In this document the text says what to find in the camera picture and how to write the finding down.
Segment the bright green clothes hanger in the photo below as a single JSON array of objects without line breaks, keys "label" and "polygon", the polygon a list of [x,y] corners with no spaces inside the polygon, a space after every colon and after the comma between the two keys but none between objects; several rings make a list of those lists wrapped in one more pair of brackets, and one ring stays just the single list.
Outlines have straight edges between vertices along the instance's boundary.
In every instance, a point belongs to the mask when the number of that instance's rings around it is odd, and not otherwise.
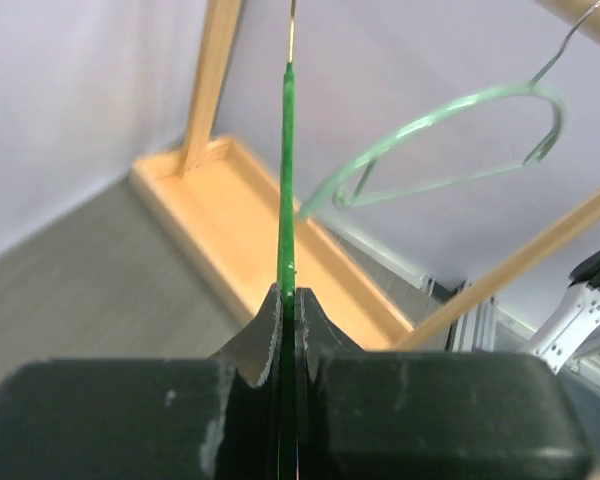
[{"label": "bright green clothes hanger", "polygon": [[297,477],[297,419],[295,374],[295,220],[293,157],[295,75],[293,68],[296,3],[290,3],[287,62],[283,77],[280,202],[277,249],[277,282],[281,291],[282,327],[279,360],[280,430],[278,477]]}]

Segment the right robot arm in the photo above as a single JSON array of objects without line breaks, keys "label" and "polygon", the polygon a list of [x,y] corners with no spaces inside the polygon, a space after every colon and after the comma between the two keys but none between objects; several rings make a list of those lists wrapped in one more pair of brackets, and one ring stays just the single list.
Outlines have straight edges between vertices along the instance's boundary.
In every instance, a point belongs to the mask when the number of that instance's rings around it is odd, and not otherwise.
[{"label": "right robot arm", "polygon": [[562,300],[521,351],[543,360],[558,373],[600,327],[600,250],[569,275]]}]

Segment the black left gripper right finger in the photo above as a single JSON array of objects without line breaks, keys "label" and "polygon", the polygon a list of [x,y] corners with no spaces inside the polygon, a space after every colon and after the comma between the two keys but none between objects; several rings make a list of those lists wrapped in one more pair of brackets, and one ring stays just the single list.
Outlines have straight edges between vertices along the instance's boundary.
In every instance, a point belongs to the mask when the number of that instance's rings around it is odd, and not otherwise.
[{"label": "black left gripper right finger", "polygon": [[593,455],[559,380],[516,353],[366,351],[295,295],[303,479],[583,479]]}]

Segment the wooden clothes rack stand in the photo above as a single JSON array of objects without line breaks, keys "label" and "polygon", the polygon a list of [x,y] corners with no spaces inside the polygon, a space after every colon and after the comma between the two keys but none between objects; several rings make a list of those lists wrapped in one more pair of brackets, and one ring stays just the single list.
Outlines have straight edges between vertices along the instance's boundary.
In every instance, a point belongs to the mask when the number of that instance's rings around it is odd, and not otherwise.
[{"label": "wooden clothes rack stand", "polygon": [[271,175],[237,138],[213,137],[241,3],[207,5],[186,138],[181,148],[137,160],[130,181],[230,310],[248,320],[265,287],[281,290],[289,310],[298,280],[313,280],[336,323],[370,349],[412,349],[513,282],[600,221],[600,191],[545,229],[421,325],[414,326],[312,220],[326,200],[360,206],[360,193],[345,195],[353,174],[368,178],[378,160],[416,134],[479,104],[508,96],[549,100],[531,82],[485,90],[452,101],[389,134],[325,180],[303,202],[293,192],[294,71],[283,77],[281,171]]}]

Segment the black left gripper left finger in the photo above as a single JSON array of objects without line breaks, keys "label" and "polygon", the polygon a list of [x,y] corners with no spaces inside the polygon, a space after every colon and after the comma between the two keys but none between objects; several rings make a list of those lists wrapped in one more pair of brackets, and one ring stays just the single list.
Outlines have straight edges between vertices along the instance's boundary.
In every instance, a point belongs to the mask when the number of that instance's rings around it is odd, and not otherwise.
[{"label": "black left gripper left finger", "polygon": [[0,479],[273,479],[282,299],[206,359],[50,359],[0,383]]}]

